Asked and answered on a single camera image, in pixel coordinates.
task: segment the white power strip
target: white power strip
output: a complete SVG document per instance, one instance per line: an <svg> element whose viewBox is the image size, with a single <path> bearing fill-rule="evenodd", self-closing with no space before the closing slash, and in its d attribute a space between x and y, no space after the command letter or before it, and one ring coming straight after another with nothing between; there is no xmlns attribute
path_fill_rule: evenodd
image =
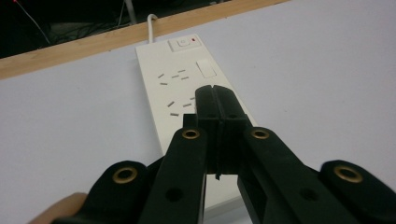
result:
<svg viewBox="0 0 396 224"><path fill-rule="evenodd" d="M139 46L137 58L148 94L151 113L163 154L172 137L183 126L183 114L195 113L195 90L219 85L233 90L198 35ZM253 125L254 119L237 96ZM210 175L206 183L205 208L219 207L240 197L236 176L223 175L220 181Z"/></svg>

